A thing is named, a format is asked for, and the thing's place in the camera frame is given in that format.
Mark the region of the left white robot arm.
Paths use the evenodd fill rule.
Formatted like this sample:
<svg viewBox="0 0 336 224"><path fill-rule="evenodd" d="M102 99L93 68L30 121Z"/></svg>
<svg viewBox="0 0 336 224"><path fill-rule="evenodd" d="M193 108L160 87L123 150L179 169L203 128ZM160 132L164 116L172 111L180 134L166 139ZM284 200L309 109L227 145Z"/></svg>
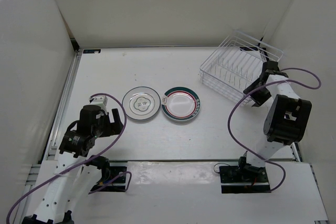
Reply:
<svg viewBox="0 0 336 224"><path fill-rule="evenodd" d="M104 102L83 106L58 147L54 176L36 186L47 186L41 202L23 223L73 223L71 215L79 199L90 194L95 183L110 177L109 160L102 153L91 155L91 149L98 138L120 137L124 128L118 109L108 112Z"/></svg>

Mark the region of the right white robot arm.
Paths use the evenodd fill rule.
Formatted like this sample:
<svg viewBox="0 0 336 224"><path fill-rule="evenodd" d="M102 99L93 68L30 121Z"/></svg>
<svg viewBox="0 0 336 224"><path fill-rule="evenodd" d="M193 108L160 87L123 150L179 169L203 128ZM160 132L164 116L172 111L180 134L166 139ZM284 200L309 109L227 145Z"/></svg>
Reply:
<svg viewBox="0 0 336 224"><path fill-rule="evenodd" d="M250 95L254 106L259 107L269 99L272 105L264 122L263 136L252 149L254 153L246 151L239 159L236 177L242 182L261 173L266 161L278 150L303 138L312 104L301 99L287 80L288 75L280 71L277 62L266 61L259 78L244 90L248 94L260 88Z"/></svg>

